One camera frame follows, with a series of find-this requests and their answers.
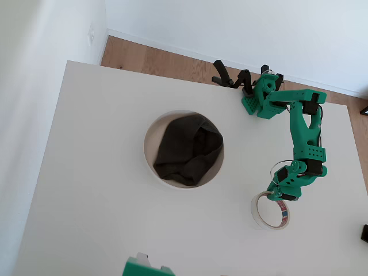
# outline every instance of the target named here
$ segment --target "tape roll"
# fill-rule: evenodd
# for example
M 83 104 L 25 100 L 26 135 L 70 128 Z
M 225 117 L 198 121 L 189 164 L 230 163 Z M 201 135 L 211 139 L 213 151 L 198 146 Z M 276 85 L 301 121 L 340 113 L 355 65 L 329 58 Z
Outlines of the tape roll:
M 265 197 L 269 194 L 272 194 L 271 191 L 264 191 L 258 195 L 256 195 L 252 202 L 251 202 L 251 212 L 252 212 L 252 216 L 253 216 L 253 219 L 255 220 L 255 222 L 262 228 L 262 229 L 265 229 L 265 230 L 282 230 L 284 229 L 285 227 L 287 227 L 287 225 L 289 224 L 289 221 L 290 221 L 290 212 L 289 212 L 289 208 L 288 206 L 286 205 L 286 203 L 281 200 L 281 201 L 276 201 L 276 203 L 278 204 L 278 206 L 280 207 L 281 209 L 281 212 L 282 212 L 282 221 L 281 221 L 281 224 L 279 226 L 272 226 L 268 223 L 266 223 L 261 217 L 260 217 L 260 214 L 259 214 L 259 211 L 258 211 L 258 201 L 261 197 Z

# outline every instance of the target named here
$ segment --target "electrical outlet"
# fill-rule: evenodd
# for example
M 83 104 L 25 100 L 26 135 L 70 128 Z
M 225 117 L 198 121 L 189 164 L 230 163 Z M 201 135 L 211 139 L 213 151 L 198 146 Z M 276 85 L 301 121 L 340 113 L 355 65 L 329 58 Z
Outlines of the electrical outlet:
M 90 46 L 92 46 L 92 43 L 93 43 L 93 40 L 94 40 L 93 22 L 91 23 L 90 30 L 88 31 L 88 34 L 87 34 L 87 38 L 88 38 L 88 44 Z

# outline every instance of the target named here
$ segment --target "robotic arm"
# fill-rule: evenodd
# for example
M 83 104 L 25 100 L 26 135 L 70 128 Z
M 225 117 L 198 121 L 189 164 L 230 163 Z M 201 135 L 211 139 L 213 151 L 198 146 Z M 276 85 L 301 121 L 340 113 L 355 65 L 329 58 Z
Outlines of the robotic arm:
M 321 104 L 326 100 L 326 93 L 311 89 L 279 91 L 283 75 L 272 74 L 267 65 L 262 66 L 260 78 L 253 83 L 248 70 L 242 70 L 234 83 L 221 60 L 216 60 L 214 66 L 221 78 L 214 76 L 212 82 L 230 88 L 238 88 L 243 83 L 244 97 L 241 102 L 249 115 L 257 111 L 259 118 L 271 119 L 285 110 L 290 112 L 293 161 L 275 173 L 267 188 L 273 193 L 267 198 L 273 201 L 298 200 L 301 187 L 327 174 L 327 168 L 322 165 L 326 161 L 326 154 L 321 144 Z M 309 127 L 303 114 L 311 116 Z

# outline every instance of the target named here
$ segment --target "green object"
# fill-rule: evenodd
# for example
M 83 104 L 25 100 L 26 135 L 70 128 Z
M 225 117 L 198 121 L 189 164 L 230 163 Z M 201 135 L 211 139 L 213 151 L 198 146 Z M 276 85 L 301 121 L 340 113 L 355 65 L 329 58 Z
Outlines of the green object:
M 137 258 L 129 257 L 122 276 L 175 276 L 170 268 L 161 269 L 151 267 L 146 254 L 138 253 Z
M 325 149 L 321 147 L 322 108 L 326 93 L 311 89 L 275 91 L 278 75 L 262 74 L 253 88 L 253 95 L 244 97 L 242 103 L 249 115 L 256 111 L 260 118 L 271 119 L 290 105 L 290 131 L 294 143 L 294 161 L 290 166 L 278 170 L 267 191 L 273 194 L 267 196 L 273 201 L 298 200 L 302 195 L 301 187 L 310 185 L 317 177 L 324 177 L 327 168 L 321 163 L 326 161 Z M 317 108 L 311 113 L 311 124 L 307 126 L 303 113 L 308 114 L 308 108 Z

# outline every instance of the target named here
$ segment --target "dark cloth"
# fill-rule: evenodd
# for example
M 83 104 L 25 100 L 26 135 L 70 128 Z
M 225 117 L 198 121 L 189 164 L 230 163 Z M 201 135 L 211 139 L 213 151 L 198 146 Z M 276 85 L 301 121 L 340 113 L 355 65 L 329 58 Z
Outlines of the dark cloth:
M 154 168 L 165 180 L 195 186 L 215 163 L 223 137 L 204 116 L 172 121 L 162 138 Z

